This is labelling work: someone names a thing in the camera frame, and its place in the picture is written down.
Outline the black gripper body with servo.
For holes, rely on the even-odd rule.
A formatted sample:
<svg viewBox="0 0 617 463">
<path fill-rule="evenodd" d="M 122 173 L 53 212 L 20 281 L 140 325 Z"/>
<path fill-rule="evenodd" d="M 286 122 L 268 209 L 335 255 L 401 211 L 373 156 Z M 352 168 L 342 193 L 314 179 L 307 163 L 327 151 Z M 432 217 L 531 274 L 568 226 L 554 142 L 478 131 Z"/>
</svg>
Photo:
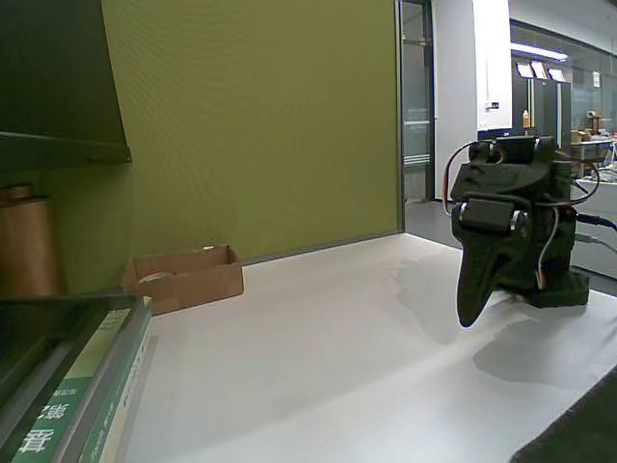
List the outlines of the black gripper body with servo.
<svg viewBox="0 0 617 463">
<path fill-rule="evenodd" d="M 530 216 L 546 192 L 546 169 L 534 164 L 469 162 L 461 166 L 452 197 L 465 228 L 507 234 Z"/>
</svg>

